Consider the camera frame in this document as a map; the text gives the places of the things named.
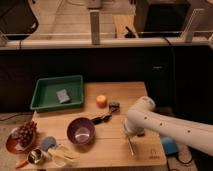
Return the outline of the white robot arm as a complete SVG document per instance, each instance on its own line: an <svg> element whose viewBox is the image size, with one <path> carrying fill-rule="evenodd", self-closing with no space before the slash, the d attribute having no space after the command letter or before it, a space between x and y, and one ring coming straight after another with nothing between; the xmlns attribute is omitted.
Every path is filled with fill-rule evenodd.
<svg viewBox="0 0 213 171"><path fill-rule="evenodd" d="M125 133L136 136L150 129L213 156L213 125L161 115L155 107L150 97L140 97L126 113Z"/></svg>

